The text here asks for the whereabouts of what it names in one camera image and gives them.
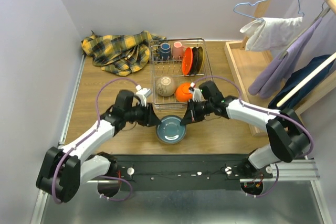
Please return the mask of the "teal blue plate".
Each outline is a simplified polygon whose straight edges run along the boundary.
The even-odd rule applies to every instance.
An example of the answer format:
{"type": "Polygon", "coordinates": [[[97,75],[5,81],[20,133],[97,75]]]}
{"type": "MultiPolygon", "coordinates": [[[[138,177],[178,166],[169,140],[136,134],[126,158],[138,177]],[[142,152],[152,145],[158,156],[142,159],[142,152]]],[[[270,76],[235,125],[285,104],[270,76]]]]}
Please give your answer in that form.
{"type": "Polygon", "coordinates": [[[180,125],[182,119],[177,115],[167,115],[156,126],[156,135],[160,142],[168,145],[179,143],[186,134],[186,126],[180,125]]]}

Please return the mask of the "orange bowl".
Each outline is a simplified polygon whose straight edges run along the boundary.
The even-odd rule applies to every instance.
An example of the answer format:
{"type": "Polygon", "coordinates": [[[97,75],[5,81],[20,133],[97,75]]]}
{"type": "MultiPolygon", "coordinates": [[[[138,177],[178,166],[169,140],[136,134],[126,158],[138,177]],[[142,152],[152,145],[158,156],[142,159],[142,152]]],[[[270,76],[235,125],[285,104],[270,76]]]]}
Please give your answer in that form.
{"type": "Polygon", "coordinates": [[[190,82],[186,82],[178,86],[175,91],[175,98],[178,102],[187,102],[192,99],[193,94],[189,91],[190,84],[190,82]]]}

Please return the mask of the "wire metal dish rack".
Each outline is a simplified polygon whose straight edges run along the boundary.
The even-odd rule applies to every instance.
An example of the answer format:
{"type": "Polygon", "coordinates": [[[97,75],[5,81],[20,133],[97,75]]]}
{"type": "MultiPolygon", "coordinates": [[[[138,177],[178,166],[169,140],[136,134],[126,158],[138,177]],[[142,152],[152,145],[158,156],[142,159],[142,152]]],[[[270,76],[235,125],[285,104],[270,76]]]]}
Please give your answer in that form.
{"type": "Polygon", "coordinates": [[[158,39],[149,42],[150,49],[150,78],[152,89],[152,102],[158,110],[178,110],[186,107],[186,102],[178,102],[175,95],[162,97],[155,90],[155,83],[163,76],[172,77],[179,86],[186,82],[194,82],[202,77],[205,80],[212,80],[212,69],[209,63],[206,43],[203,38],[184,38],[184,39],[158,39]],[[168,60],[163,60],[160,57],[160,45],[168,43],[173,46],[175,42],[180,42],[183,49],[187,47],[202,48],[203,50],[203,65],[197,74],[185,76],[182,73],[182,59],[174,59],[170,56],[168,60]]]}

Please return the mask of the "orange plate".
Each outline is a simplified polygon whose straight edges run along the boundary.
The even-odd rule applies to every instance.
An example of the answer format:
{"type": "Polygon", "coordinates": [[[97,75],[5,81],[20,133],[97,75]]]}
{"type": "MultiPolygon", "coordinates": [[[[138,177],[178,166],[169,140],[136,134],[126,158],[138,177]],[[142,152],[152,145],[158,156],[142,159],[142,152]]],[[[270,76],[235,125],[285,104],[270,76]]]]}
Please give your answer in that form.
{"type": "Polygon", "coordinates": [[[184,56],[182,59],[182,74],[188,75],[191,71],[193,64],[193,51],[191,47],[187,47],[184,51],[184,56]]]}

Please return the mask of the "yellow patterned plate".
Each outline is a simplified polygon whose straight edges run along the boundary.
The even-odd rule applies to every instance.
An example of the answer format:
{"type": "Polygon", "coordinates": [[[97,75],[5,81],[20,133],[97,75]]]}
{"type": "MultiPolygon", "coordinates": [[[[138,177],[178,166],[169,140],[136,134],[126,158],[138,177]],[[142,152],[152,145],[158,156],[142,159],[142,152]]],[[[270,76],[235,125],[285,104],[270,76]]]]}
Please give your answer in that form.
{"type": "Polygon", "coordinates": [[[197,73],[200,73],[203,63],[204,63],[204,50],[203,47],[198,47],[198,62],[197,62],[197,73]]]}

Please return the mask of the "pink white mug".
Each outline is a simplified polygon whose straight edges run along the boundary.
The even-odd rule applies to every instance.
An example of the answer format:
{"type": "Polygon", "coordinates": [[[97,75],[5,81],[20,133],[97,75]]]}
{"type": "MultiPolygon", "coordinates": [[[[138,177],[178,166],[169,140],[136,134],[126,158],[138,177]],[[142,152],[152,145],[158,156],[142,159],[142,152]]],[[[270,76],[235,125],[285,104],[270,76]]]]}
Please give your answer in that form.
{"type": "Polygon", "coordinates": [[[172,57],[174,60],[179,60],[183,58],[183,45],[181,42],[176,41],[173,44],[173,48],[172,48],[172,57]]]}

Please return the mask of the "blue mug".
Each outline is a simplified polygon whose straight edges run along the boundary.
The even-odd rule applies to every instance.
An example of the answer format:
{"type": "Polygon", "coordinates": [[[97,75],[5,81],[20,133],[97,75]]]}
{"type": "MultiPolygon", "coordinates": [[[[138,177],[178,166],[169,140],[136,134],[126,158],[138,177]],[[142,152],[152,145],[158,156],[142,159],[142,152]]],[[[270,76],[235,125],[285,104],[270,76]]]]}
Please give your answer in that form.
{"type": "Polygon", "coordinates": [[[161,43],[158,49],[159,56],[158,60],[159,61],[167,61],[170,59],[171,56],[171,46],[169,43],[161,43]]]}

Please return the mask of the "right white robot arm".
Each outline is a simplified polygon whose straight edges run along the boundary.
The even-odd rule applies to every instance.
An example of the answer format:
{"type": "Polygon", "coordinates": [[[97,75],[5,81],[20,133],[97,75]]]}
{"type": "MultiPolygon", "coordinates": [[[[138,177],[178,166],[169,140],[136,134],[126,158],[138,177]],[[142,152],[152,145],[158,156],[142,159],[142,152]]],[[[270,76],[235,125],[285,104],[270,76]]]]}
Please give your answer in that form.
{"type": "Polygon", "coordinates": [[[290,163],[312,146],[312,137],[292,109],[283,111],[262,108],[234,96],[224,97],[213,81],[197,86],[191,83],[192,98],[180,124],[201,122],[206,115],[245,122],[267,133],[269,143],[252,151],[235,168],[244,177],[255,177],[264,167],[277,162],[290,163]]]}

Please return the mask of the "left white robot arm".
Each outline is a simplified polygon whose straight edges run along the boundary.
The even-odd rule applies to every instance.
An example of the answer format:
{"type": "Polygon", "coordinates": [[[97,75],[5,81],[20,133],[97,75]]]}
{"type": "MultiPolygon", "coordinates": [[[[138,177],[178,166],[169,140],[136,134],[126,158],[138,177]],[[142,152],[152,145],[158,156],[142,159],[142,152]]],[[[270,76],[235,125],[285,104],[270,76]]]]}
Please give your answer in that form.
{"type": "Polygon", "coordinates": [[[126,123],[145,127],[160,125],[152,103],[148,102],[152,91],[136,87],[136,92],[120,90],[115,102],[104,113],[98,114],[94,125],[79,138],[63,146],[47,150],[36,187],[50,194],[57,204],[70,201],[80,185],[95,177],[112,179],[116,164],[106,154],[91,156],[106,141],[115,137],[126,123]]]}

